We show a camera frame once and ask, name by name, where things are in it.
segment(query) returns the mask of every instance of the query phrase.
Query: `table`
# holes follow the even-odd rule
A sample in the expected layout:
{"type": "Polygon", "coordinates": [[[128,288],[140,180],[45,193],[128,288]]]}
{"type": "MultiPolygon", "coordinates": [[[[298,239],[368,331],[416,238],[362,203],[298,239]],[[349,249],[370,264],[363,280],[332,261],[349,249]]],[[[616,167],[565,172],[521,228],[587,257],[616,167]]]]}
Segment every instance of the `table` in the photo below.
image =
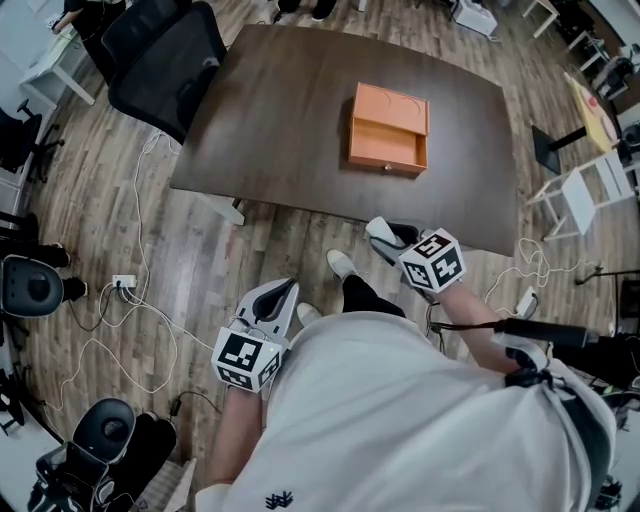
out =
{"type": "Polygon", "coordinates": [[[555,174],[561,173],[560,155],[558,151],[583,137],[588,136],[592,144],[594,144],[603,155],[613,151],[613,148],[617,144],[617,141],[612,141],[609,138],[602,125],[601,117],[608,117],[602,107],[598,106],[597,113],[593,113],[582,99],[582,85],[567,73],[564,74],[564,77],[571,89],[571,96],[578,107],[583,126],[558,140],[555,140],[535,125],[531,127],[536,160],[540,165],[543,165],[555,174]]]}
{"type": "Polygon", "coordinates": [[[62,31],[49,50],[46,51],[45,54],[27,70],[20,81],[20,84],[25,89],[44,102],[51,109],[57,108],[56,102],[44,93],[40,92],[40,90],[32,84],[36,78],[46,75],[47,73],[53,73],[56,75],[67,85],[67,87],[69,87],[89,105],[93,105],[96,102],[96,100],[93,99],[93,97],[60,66],[60,61],[64,57],[69,45],[72,43],[78,44],[79,42],[79,34],[75,29],[72,29],[71,26],[69,26],[68,29],[62,31]]]}
{"type": "Polygon", "coordinates": [[[517,233],[502,89],[419,52],[329,30],[245,26],[195,115],[171,187],[419,221],[507,255],[517,233]],[[347,162],[358,82],[430,102],[429,169],[419,177],[347,162]]]}
{"type": "Polygon", "coordinates": [[[537,39],[538,36],[540,36],[540,34],[542,34],[546,30],[546,28],[553,23],[553,20],[555,20],[560,14],[549,0],[533,0],[531,4],[529,4],[529,7],[527,7],[527,10],[522,13],[522,17],[526,18],[527,16],[529,16],[529,13],[533,10],[536,4],[540,4],[550,13],[544,23],[540,25],[538,30],[533,33],[533,37],[537,39]]]}

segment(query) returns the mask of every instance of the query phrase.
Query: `white t-shirt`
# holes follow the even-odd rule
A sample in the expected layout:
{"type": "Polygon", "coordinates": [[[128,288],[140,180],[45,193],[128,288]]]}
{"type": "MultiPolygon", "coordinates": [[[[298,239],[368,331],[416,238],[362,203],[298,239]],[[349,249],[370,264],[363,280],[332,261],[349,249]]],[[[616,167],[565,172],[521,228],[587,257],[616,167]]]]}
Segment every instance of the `white t-shirt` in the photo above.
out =
{"type": "MultiPolygon", "coordinates": [[[[201,491],[198,512],[585,509],[584,447],[545,386],[507,388],[381,313],[318,320],[292,352],[247,466],[201,491]]],[[[578,387],[613,453],[607,406],[559,361],[551,370],[578,387]]]]}

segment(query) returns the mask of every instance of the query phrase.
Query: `orange wooden box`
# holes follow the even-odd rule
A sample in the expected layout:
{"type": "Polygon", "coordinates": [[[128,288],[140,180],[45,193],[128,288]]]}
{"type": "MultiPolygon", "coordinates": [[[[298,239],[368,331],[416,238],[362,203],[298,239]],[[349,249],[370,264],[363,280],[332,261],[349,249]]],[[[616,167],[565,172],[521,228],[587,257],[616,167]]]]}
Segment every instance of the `orange wooden box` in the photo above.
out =
{"type": "Polygon", "coordinates": [[[359,83],[349,162],[416,176],[427,168],[429,102],[359,83]]]}

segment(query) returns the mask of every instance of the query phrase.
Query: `white chair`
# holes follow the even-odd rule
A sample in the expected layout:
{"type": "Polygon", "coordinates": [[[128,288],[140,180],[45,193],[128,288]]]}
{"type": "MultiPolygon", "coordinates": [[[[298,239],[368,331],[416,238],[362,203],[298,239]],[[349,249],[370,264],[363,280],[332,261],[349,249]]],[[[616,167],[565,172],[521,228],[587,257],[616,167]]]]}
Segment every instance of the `white chair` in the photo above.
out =
{"type": "Polygon", "coordinates": [[[544,236],[542,239],[553,240],[576,235],[584,235],[589,229],[591,221],[593,220],[593,217],[595,217],[596,211],[599,208],[636,196],[636,192],[627,178],[627,173],[638,169],[640,169],[640,163],[636,163],[624,169],[620,163],[618,154],[614,151],[591,160],[584,165],[580,165],[568,173],[561,174],[560,176],[547,181],[542,188],[529,201],[527,201],[527,206],[544,201],[547,209],[553,217],[555,225],[549,234],[544,236]],[[582,172],[589,167],[596,168],[598,175],[600,176],[600,180],[607,192],[608,199],[601,203],[594,202],[582,177],[582,172]],[[554,188],[552,185],[560,185],[560,188],[549,192],[550,188],[554,188]],[[550,199],[558,195],[564,196],[577,229],[560,233],[560,230],[566,224],[569,216],[565,215],[560,218],[554,210],[550,199]]]}

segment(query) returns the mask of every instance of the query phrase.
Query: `power strip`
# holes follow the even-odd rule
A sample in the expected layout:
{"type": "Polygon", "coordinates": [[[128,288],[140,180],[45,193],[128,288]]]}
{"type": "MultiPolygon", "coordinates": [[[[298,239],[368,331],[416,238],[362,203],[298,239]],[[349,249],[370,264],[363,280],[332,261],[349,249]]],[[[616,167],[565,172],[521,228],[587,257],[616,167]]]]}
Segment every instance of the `power strip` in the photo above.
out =
{"type": "Polygon", "coordinates": [[[536,307],[538,302],[538,296],[532,286],[529,286],[524,295],[520,299],[520,302],[516,305],[516,316],[520,318],[529,318],[536,307]]]}
{"type": "Polygon", "coordinates": [[[112,284],[114,288],[129,288],[132,290],[138,284],[138,279],[131,274],[114,274],[112,284]]]}

